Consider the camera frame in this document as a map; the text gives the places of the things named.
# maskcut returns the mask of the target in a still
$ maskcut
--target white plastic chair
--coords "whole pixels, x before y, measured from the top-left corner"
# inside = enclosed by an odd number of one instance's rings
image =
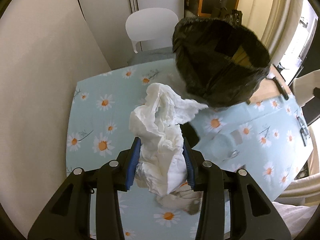
[[[177,15],[165,8],[147,8],[131,14],[125,23],[125,29],[132,41],[134,52],[138,53],[136,44],[139,41],[172,38],[178,21]]]

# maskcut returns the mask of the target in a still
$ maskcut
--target crumpled paper towel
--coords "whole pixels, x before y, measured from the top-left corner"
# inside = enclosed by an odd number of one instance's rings
[[[179,124],[191,121],[204,108],[208,106],[182,99],[167,85],[148,86],[146,103],[131,112],[129,119],[130,131],[142,143],[135,176],[139,187],[165,196],[186,181]]]

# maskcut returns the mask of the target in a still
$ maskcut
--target table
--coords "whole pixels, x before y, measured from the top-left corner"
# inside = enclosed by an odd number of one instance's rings
[[[100,168],[129,149],[134,139],[128,129],[130,112],[144,103],[149,84],[167,84],[177,75],[174,59],[166,59],[78,82],[68,127],[67,172],[76,167]],[[303,145],[297,116],[304,121],[293,95],[288,101],[280,96],[254,105],[205,109],[191,121],[200,136],[194,149],[222,169],[246,168],[273,201],[293,181],[313,149],[311,139]],[[135,183],[118,196],[126,239],[150,240],[158,235],[161,239],[194,239],[199,213],[191,216],[162,208],[152,193]],[[94,236],[94,196],[90,223]]]

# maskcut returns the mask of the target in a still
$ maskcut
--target daisy pattern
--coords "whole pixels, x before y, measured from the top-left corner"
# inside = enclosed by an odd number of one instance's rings
[[[212,115],[207,117],[204,127],[208,132],[219,132],[224,125],[226,124],[222,122],[222,117]]]
[[[98,139],[97,136],[94,137],[93,141],[93,151],[94,153],[99,152],[101,156],[106,156],[106,153],[109,155],[112,155],[111,150],[114,149],[113,146],[110,145],[111,141],[108,141],[108,137],[103,136],[102,133],[100,133],[100,139]]]
[[[142,81],[142,85],[148,85],[150,83],[150,78],[148,78],[147,76],[143,76],[141,78]]]
[[[125,239],[133,239],[136,236],[134,231],[129,229],[125,229],[123,233]]]
[[[275,100],[275,99],[271,100],[270,104],[271,104],[273,109],[279,109],[279,103],[278,103],[277,100]]]
[[[89,93],[82,93],[80,97],[81,101],[86,101],[88,96],[89,96]]]
[[[261,101],[261,102],[257,102],[257,103],[254,105],[254,108],[255,108],[255,109],[258,109],[259,112],[263,111],[263,110],[264,110],[264,105],[262,104],[262,101]]]
[[[278,140],[279,137],[280,137],[279,131],[278,131],[277,129],[274,129],[274,130],[272,131],[272,135],[273,135],[273,137],[276,138],[277,140]]]
[[[123,78],[128,79],[128,78],[132,77],[132,75],[134,74],[135,71],[136,70],[133,67],[129,67],[122,72],[122,76],[123,76]]]
[[[263,166],[264,172],[263,176],[266,181],[271,182],[271,177],[274,175],[274,168],[272,162],[268,162],[266,165]]]
[[[287,132],[287,142],[291,144],[291,143],[293,143],[293,139],[294,139],[294,137],[292,135],[292,132],[289,130]]]
[[[100,97],[101,100],[97,100],[97,108],[99,108],[100,110],[106,111],[109,108],[111,108],[111,104],[114,103],[113,99],[112,99],[112,95],[105,95],[104,97]]]
[[[69,147],[70,152],[75,152],[80,148],[80,140],[81,138],[78,133],[76,133],[76,135],[72,133],[68,136],[67,147]]]
[[[120,214],[124,214],[124,208],[127,208],[128,206],[121,204],[123,201],[125,201],[124,199],[121,200],[121,198],[122,194],[118,194]]]
[[[115,130],[117,130],[117,125],[114,122],[110,122],[106,127],[107,133],[113,134]]]
[[[194,227],[190,228],[190,238],[193,238],[193,239],[196,238],[197,230],[198,230],[198,222],[195,223]]]
[[[252,126],[249,125],[248,123],[240,125],[240,133],[243,138],[245,139],[250,139],[252,136],[252,131],[251,131]]]
[[[271,146],[271,142],[263,134],[258,135],[258,140],[261,143],[262,147],[270,147]]]
[[[162,211],[161,214],[154,214],[153,217],[156,219],[157,223],[160,225],[166,225],[166,227],[171,227],[171,224],[177,224],[180,220],[180,211],[175,212],[174,210]]]
[[[292,114],[292,113],[291,113],[291,108],[290,108],[289,105],[286,105],[286,106],[285,106],[285,111],[287,112],[288,115],[291,115],[291,114]]]
[[[287,185],[287,184],[286,184],[286,182],[288,181],[288,180],[287,180],[287,177],[288,177],[288,173],[287,173],[286,171],[282,172],[281,178],[280,178],[280,185],[281,185],[282,187],[284,187],[284,186]]]

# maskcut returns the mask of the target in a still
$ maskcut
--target black fabric bag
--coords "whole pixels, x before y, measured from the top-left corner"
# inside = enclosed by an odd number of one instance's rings
[[[173,52],[187,92],[211,107],[248,100],[269,73],[270,56],[257,36],[219,19],[182,19],[173,34]]]

